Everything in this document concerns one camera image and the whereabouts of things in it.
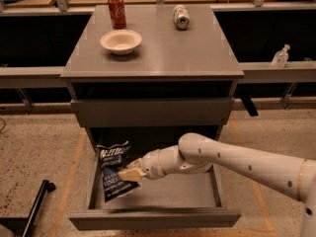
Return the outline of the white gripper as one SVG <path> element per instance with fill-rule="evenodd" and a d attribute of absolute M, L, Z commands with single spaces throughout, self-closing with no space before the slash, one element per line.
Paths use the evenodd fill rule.
<path fill-rule="evenodd" d="M 163 177 L 158 150 L 148 152 L 142 159 L 138 158 L 130 162 L 126 168 L 118 172 L 123 181 L 140 182 L 144 177 L 149 180 L 158 180 Z"/>

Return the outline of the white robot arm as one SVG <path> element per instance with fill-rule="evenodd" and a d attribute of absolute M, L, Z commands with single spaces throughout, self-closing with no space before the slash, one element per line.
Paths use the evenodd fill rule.
<path fill-rule="evenodd" d="M 202 173 L 217 164 L 304 203 L 301 237 L 316 237 L 316 161 L 275 154 L 210 139 L 182 135 L 175 146 L 157 149 L 118 172 L 124 181 Z"/>

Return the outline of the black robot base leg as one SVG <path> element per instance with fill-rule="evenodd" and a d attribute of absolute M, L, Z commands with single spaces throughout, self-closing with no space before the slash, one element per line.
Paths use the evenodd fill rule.
<path fill-rule="evenodd" d="M 31 237 L 44 197 L 55 189 L 55 183 L 43 180 L 27 217 L 0 218 L 0 237 Z"/>

